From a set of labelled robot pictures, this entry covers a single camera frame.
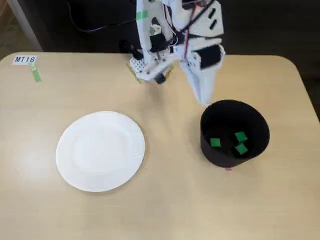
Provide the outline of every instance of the green cube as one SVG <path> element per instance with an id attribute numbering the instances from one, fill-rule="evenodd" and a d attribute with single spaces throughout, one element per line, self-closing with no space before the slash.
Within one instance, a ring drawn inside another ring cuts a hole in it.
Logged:
<path id="1" fill-rule="evenodd" d="M 248 148 L 243 143 L 240 143 L 238 146 L 235 147 L 235 149 L 238 151 L 240 155 L 243 155 L 248 152 Z"/>
<path id="2" fill-rule="evenodd" d="M 210 143 L 211 143 L 211 147 L 214 147 L 214 148 L 221 147 L 220 138 L 210 138 Z"/>
<path id="3" fill-rule="evenodd" d="M 235 133 L 235 136 L 238 139 L 239 143 L 243 143 L 248 140 L 246 134 L 243 131 Z"/>

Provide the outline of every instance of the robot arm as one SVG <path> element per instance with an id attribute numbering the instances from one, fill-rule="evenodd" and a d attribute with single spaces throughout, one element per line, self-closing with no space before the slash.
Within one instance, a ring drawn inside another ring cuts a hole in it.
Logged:
<path id="1" fill-rule="evenodd" d="M 225 57 L 222 40 L 215 38 L 224 33 L 221 5 L 216 0 L 137 0 L 137 27 L 143 58 L 130 60 L 137 78 L 157 79 L 179 60 L 196 99 L 209 104 Z"/>

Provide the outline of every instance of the white paper plate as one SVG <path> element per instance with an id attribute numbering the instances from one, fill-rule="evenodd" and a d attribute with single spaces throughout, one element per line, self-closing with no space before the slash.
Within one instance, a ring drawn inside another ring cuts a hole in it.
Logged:
<path id="1" fill-rule="evenodd" d="M 77 189 L 103 192 L 126 183 L 139 169 L 145 139 L 129 117 L 101 111 L 72 123 L 56 148 L 56 166 Z"/>

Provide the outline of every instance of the table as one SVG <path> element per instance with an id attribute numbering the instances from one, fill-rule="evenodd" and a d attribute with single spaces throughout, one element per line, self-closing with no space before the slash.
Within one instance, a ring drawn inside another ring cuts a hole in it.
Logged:
<path id="1" fill-rule="evenodd" d="M 214 101 L 252 105 L 267 150 L 226 171 L 200 150 L 200 116 L 177 66 L 139 84 L 127 55 L 37 53 L 0 63 L 0 234 L 10 240 L 315 240 L 320 223 L 320 124 L 296 67 L 278 56 L 227 56 Z M 135 120 L 146 140 L 137 174 L 104 193 L 68 185 L 56 168 L 63 131 L 96 111 Z"/>

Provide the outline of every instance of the black cylindrical container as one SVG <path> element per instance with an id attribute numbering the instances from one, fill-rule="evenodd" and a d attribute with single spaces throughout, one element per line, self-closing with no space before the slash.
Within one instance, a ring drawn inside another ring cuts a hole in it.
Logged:
<path id="1" fill-rule="evenodd" d="M 236 133 L 245 133 L 243 143 L 248 151 L 242 155 L 236 150 L 241 144 Z M 221 147 L 212 147 L 210 139 L 220 139 Z M 252 106 L 236 101 L 222 100 L 210 105 L 201 117 L 201 150 L 213 164 L 233 168 L 260 155 L 267 148 L 270 131 L 264 117 Z"/>

